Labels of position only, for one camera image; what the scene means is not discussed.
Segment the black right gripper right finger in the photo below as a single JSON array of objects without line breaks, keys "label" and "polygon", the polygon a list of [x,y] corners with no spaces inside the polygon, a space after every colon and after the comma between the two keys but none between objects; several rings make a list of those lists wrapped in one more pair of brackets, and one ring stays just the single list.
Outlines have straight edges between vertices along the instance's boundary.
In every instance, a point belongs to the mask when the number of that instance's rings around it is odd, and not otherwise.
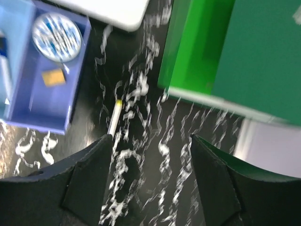
[{"label": "black right gripper right finger", "polygon": [[192,135],[207,226],[299,226],[301,180],[258,168]]}]

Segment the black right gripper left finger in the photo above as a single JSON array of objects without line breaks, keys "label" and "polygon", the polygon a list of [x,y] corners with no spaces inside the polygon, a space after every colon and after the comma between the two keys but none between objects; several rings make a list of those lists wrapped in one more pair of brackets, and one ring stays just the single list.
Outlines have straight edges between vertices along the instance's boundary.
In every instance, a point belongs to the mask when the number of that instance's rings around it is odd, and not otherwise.
[{"label": "black right gripper left finger", "polygon": [[3,226],[96,226],[110,170],[112,136],[28,176],[0,181]]}]

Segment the small tan eraser block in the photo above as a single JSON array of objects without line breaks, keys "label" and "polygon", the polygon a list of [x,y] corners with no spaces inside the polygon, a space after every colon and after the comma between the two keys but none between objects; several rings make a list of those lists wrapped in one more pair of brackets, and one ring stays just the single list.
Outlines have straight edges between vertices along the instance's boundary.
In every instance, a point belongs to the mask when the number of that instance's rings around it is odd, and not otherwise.
[{"label": "small tan eraser block", "polygon": [[44,71],[42,73],[42,78],[47,87],[65,84],[65,77],[62,69]]}]

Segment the blue ink bottle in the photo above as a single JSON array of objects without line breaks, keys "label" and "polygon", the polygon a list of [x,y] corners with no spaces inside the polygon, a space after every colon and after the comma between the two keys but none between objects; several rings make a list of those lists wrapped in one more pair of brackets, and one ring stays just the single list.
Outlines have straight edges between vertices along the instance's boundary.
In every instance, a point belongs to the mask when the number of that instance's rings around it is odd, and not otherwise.
[{"label": "blue ink bottle", "polygon": [[44,13],[32,25],[32,40],[47,59],[65,63],[77,57],[82,46],[78,26],[59,13]]}]

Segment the blue capped white marker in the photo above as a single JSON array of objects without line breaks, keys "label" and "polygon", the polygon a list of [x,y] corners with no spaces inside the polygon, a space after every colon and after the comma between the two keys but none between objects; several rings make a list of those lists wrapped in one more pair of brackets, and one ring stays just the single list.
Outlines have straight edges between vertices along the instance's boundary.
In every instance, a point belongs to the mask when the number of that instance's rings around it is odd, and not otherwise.
[{"label": "blue capped white marker", "polygon": [[4,89],[6,93],[5,104],[10,104],[12,97],[12,80],[8,60],[7,39],[4,32],[0,31],[0,73],[2,75]]}]

